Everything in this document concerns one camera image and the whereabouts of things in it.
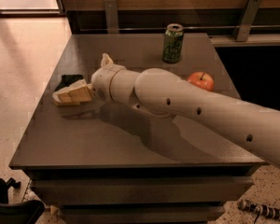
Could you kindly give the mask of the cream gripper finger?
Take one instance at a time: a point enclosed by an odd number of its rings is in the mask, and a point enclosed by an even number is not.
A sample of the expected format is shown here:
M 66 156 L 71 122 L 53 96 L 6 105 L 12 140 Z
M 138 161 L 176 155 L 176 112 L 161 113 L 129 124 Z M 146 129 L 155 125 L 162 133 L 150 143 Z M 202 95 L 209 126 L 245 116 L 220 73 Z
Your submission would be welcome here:
M 107 53 L 104 53 L 102 55 L 101 67 L 102 68 L 107 68 L 108 66 L 112 66 L 113 64 L 114 64 L 114 62 L 111 59 L 111 57 Z

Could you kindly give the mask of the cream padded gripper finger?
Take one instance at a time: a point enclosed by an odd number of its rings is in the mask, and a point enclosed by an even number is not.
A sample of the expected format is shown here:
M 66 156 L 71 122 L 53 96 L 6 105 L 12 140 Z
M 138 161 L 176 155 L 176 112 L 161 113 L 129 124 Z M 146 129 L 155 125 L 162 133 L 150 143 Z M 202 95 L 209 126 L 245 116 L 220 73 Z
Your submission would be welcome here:
M 59 89 L 52 94 L 57 104 L 79 104 L 89 102 L 92 99 L 92 85 L 84 79 L 78 80 L 68 87 Z

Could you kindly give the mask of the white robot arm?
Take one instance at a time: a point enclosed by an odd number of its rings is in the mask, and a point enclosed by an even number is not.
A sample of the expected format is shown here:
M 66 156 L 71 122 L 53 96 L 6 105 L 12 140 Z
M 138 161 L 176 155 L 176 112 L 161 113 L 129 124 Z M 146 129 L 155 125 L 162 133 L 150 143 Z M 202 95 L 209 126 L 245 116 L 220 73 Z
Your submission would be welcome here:
M 96 97 L 157 118 L 193 119 L 280 168 L 280 111 L 206 91 L 160 68 L 135 72 L 105 53 L 91 81 L 56 90 L 57 105 L 77 105 Z

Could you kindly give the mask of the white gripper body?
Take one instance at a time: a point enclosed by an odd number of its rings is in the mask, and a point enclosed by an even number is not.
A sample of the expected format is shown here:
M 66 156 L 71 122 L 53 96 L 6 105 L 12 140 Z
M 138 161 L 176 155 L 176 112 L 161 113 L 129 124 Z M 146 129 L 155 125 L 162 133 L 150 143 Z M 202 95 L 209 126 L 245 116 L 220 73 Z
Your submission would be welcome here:
M 104 101 L 110 102 L 111 98 L 111 82 L 114 76 L 121 70 L 125 70 L 125 67 L 118 64 L 103 65 L 91 76 L 91 85 L 94 95 Z

